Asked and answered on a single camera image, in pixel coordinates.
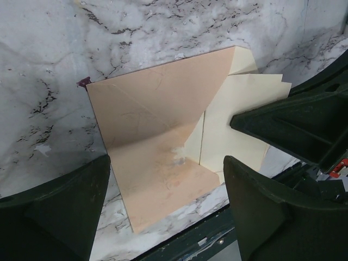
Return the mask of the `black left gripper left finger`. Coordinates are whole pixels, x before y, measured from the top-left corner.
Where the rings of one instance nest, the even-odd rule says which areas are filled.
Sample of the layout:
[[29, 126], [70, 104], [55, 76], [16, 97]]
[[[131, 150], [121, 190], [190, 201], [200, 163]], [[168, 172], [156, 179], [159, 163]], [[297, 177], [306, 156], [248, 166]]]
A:
[[89, 260], [110, 158], [1, 198], [1, 260]]

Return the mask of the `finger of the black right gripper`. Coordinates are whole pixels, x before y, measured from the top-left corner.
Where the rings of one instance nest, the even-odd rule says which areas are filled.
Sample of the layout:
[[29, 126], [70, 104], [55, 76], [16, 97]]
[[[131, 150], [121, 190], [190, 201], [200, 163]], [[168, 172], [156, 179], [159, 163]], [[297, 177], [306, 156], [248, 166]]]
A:
[[291, 89], [289, 96], [295, 96], [300, 93], [317, 88], [335, 78], [347, 70], [347, 58], [338, 58], [323, 71]]

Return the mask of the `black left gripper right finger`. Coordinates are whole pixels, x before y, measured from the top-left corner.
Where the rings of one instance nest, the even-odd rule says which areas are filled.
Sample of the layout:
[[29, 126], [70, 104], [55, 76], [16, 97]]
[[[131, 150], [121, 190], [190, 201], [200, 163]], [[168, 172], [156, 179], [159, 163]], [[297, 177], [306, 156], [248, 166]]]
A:
[[347, 191], [318, 181], [311, 195], [226, 156], [223, 173], [242, 260], [347, 260]]

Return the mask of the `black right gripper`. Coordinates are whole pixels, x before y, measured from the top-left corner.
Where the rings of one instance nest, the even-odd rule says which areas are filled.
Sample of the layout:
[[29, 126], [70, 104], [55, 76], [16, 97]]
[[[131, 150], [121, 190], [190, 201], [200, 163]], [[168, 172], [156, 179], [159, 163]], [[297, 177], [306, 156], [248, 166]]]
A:
[[234, 115], [230, 126], [306, 162], [294, 190], [347, 203], [347, 179], [323, 173], [347, 153], [347, 87], [310, 91]]

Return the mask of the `beige paper letter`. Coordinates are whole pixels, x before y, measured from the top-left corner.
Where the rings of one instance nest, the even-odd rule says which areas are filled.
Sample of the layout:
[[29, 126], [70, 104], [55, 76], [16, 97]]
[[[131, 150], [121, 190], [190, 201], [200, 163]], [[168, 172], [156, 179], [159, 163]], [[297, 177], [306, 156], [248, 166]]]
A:
[[231, 127], [234, 116], [288, 97], [282, 74], [260, 74], [249, 49], [233, 47], [230, 72], [185, 142], [185, 155], [223, 177], [223, 159], [233, 156], [259, 171], [269, 145]]

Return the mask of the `tan paper envelope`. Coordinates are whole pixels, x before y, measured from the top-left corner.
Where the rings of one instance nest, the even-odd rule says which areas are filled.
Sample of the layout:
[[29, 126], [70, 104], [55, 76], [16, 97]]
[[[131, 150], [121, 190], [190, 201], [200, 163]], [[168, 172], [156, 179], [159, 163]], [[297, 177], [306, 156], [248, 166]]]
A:
[[229, 75], [235, 49], [87, 85], [130, 224], [140, 233], [218, 185], [184, 144]]

